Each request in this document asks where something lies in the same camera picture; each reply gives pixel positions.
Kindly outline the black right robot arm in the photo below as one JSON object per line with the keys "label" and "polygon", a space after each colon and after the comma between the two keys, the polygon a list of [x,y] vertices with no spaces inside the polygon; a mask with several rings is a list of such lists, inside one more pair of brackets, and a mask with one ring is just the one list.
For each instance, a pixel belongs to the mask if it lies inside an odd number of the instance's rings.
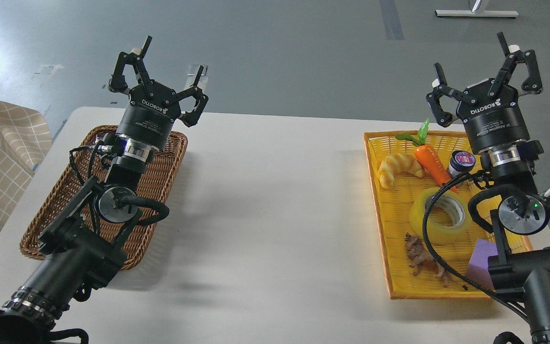
{"label": "black right robot arm", "polygon": [[487,259],[493,291],[471,279],[466,282],[525,320],[533,344],[550,344],[550,195],[539,194],[533,179],[543,148],[530,139],[518,90],[509,81],[518,65],[526,65],[524,94],[539,94],[543,85],[535,52],[509,45],[501,32],[497,37],[505,60],[494,78],[458,91],[447,84],[442,66],[434,65],[436,79],[426,102],[440,126],[461,120],[482,169],[454,177],[428,207],[458,182],[485,183],[467,208],[472,220],[495,239],[497,253]]}

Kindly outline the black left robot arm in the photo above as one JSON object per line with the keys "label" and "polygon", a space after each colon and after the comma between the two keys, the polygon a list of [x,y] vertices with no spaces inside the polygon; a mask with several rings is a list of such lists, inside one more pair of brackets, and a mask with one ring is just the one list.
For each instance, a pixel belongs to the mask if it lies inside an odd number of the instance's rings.
{"label": "black left robot arm", "polygon": [[191,84],[177,92],[150,78],[144,65],[150,42],[148,36],[142,48],[118,55],[108,89],[127,95],[129,104],[116,131],[69,152],[79,190],[40,233],[44,260],[0,308],[0,344],[52,344],[70,337],[87,344],[85,330],[55,331],[55,322],[72,299],[86,301],[118,274],[133,229],[169,215],[164,201],[138,194],[140,178],[165,150],[176,120],[197,124],[208,102],[208,67],[194,67]]}

